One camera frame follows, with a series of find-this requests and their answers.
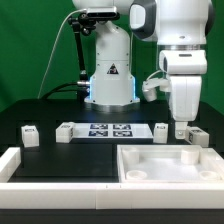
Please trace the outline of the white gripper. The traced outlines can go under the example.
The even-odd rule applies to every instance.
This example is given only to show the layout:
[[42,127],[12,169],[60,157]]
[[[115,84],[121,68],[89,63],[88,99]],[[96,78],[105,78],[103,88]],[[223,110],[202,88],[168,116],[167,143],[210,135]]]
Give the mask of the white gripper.
[[188,121],[198,113],[202,76],[207,72],[204,50],[162,50],[159,67],[169,83],[169,107],[175,122],[175,138],[184,139]]

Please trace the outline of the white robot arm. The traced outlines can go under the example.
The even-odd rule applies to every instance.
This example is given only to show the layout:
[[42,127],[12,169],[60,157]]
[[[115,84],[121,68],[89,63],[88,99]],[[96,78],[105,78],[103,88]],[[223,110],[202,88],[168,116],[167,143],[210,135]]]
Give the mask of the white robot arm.
[[202,75],[207,72],[206,36],[214,22],[212,0],[72,0],[81,9],[85,30],[96,29],[96,71],[90,78],[85,103],[102,111],[124,110],[139,102],[130,73],[130,39],[112,21],[129,16],[132,33],[157,43],[158,71],[143,82],[146,100],[158,90],[168,94],[175,120],[175,137],[185,137],[187,124],[196,118]]

